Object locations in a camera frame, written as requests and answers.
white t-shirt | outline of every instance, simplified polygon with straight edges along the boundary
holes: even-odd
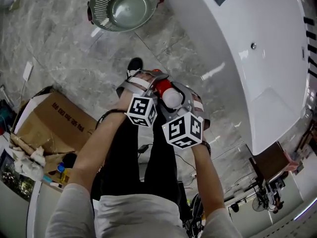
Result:
[[[46,230],[47,238],[187,238],[178,206],[148,194],[102,196],[94,222],[89,192],[78,184],[65,187]],[[241,238],[226,209],[206,220],[202,238]]]

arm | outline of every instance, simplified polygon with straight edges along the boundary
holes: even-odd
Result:
[[[123,113],[112,113],[98,126],[78,153],[68,184],[76,183],[91,191],[95,176],[105,161],[114,135],[125,118],[126,115]]]
[[[224,208],[224,198],[218,174],[212,164],[208,149],[204,145],[192,147],[199,195],[206,218],[215,210]]]

gray tile floor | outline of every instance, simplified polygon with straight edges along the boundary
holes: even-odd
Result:
[[[98,119],[117,100],[115,89],[124,80],[130,59],[141,57],[145,68],[159,68],[201,95],[211,116],[206,138],[224,191],[231,193],[238,180],[240,185],[249,183],[254,177],[250,153],[226,114],[220,92],[212,82],[201,82],[207,68],[167,5],[159,6],[152,19],[136,31],[112,33],[96,31],[88,22],[87,1],[20,0],[20,9],[1,12],[0,83],[5,85],[14,109],[20,103],[25,64],[31,61],[34,69],[22,100],[53,84]],[[299,121],[283,137],[288,150],[296,145],[308,119]],[[140,146],[152,140],[151,131],[140,130]],[[191,150],[176,152],[194,164]],[[140,163],[149,157],[150,151],[140,157]],[[194,170],[176,158],[191,198],[197,193],[196,181],[191,183]]]

white cylinder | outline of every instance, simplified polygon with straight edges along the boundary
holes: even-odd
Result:
[[[175,109],[181,105],[183,96],[174,88],[169,88],[163,93],[162,99],[168,108]]]

gray sleeve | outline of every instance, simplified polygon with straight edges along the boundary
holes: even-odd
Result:
[[[206,219],[202,238],[242,238],[233,225],[227,209],[218,209]]]
[[[49,221],[45,237],[96,237],[94,213],[87,189],[74,183],[65,187]]]

